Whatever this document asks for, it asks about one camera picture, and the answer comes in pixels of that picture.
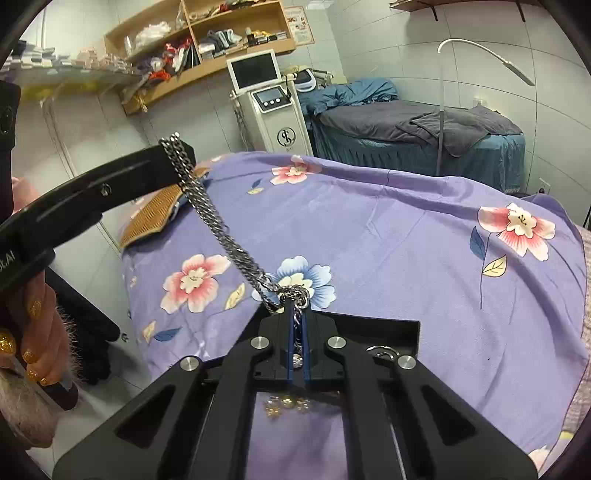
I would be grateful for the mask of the left hand gold nails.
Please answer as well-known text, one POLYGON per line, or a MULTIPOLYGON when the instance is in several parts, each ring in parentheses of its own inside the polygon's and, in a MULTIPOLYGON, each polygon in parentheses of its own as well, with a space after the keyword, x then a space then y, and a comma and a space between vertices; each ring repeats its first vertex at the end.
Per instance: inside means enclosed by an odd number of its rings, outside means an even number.
POLYGON ((68 367, 69 336, 57 311, 55 292, 43 272, 16 293, 11 313, 22 323, 22 340, 17 346, 13 334, 1 330, 1 367, 11 369, 12 360, 20 353, 30 381, 43 386, 59 382, 68 367))

